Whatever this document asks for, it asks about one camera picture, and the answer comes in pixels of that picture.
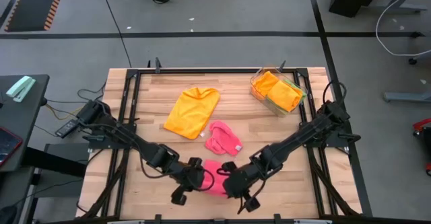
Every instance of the transparent bin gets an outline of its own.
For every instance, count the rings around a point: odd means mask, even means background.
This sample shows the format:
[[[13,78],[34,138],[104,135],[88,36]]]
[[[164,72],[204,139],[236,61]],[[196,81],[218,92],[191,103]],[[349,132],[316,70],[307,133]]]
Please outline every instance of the transparent bin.
[[[287,114],[289,114],[288,111],[280,108],[279,106],[277,106],[276,104],[274,104],[273,102],[269,101],[267,99],[266,96],[263,96],[261,93],[259,93],[259,91],[257,90],[257,88],[254,86],[254,82],[256,80],[258,80],[260,77],[262,77],[266,72],[271,72],[273,75],[275,75],[279,80],[281,80],[282,82],[284,82],[285,84],[290,84],[290,85],[295,85],[297,88],[301,89],[301,91],[307,95],[307,90],[305,87],[300,87],[297,84],[295,84],[294,82],[292,82],[292,80],[288,79],[286,76],[283,75],[283,73],[280,73],[280,71],[278,71],[276,68],[272,68],[272,67],[263,67],[261,69],[259,69],[256,74],[254,74],[251,79],[250,79],[250,83],[251,83],[251,94],[257,99],[259,100],[264,106],[266,106],[268,109],[270,109],[274,114],[276,114],[279,117],[284,117]],[[302,102],[304,101],[304,97],[302,97],[299,101],[299,103],[296,105],[295,108],[293,108],[292,110],[290,110],[290,112],[294,111]]]

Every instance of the orange cloth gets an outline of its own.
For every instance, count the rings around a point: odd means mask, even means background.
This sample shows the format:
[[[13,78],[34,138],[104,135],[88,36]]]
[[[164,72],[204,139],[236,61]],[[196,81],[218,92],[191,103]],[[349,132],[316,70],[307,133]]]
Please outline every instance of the orange cloth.
[[[169,114],[164,128],[188,139],[196,139],[208,123],[220,93],[197,87],[184,90]]]
[[[284,83],[283,81],[278,81],[269,90],[267,97],[280,108],[291,112],[301,100],[302,93],[299,92],[287,83]]]
[[[254,89],[252,88],[252,90],[257,90],[263,96],[263,99],[265,99],[269,90],[271,90],[278,81],[279,79],[277,76],[267,71],[253,82]]]

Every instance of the black floor mat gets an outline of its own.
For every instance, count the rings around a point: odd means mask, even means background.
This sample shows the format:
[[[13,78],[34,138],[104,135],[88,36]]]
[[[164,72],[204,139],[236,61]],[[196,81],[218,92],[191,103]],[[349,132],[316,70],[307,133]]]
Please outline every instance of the black floor mat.
[[[17,0],[5,26],[6,32],[49,30],[60,0]]]

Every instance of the table leg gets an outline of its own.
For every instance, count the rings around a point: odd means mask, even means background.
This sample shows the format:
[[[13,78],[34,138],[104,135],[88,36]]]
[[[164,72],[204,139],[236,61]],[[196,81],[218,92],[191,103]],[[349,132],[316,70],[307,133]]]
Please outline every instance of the table leg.
[[[22,165],[30,165],[77,177],[84,177],[86,173],[86,165],[82,163],[64,159],[31,147],[27,147]]]

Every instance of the black desk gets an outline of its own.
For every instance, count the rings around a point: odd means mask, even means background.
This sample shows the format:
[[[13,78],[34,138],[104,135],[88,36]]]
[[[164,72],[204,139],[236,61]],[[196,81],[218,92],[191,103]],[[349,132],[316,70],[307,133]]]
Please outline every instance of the black desk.
[[[2,166],[0,166],[0,172],[16,171],[21,166],[34,166],[73,176],[84,177],[86,170],[84,164],[28,147],[28,141],[30,140],[39,108],[44,103],[44,95],[49,81],[48,75],[29,76],[35,79],[36,83],[20,103],[8,97],[6,92],[15,82],[21,79],[23,75],[0,76],[0,93],[2,93],[0,100],[2,100],[4,104],[3,107],[0,108],[0,126],[22,138],[21,146]]]

